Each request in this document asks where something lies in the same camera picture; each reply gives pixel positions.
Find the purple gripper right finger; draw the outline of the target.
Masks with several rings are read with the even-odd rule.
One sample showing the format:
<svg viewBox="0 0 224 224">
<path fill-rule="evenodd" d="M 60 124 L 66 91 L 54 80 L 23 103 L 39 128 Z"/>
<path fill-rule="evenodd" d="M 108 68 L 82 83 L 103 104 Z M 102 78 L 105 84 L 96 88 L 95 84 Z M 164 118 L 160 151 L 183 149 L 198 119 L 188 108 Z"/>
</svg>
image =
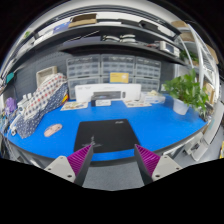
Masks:
<svg viewBox="0 0 224 224">
<path fill-rule="evenodd" d="M 182 169 L 168 155 L 159 156 L 140 145 L 134 146 L 134 156 L 145 185 Z"/>
</svg>

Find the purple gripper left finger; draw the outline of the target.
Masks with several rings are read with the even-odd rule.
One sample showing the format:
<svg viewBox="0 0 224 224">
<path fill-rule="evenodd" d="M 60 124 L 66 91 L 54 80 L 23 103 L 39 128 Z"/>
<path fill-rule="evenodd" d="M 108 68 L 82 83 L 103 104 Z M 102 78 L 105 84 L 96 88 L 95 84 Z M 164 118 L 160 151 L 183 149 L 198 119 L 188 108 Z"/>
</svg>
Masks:
<svg viewBox="0 0 224 224">
<path fill-rule="evenodd" d="M 59 156 L 45 171 L 82 186 L 93 156 L 93 146 L 85 146 L 68 157 Z"/>
</svg>

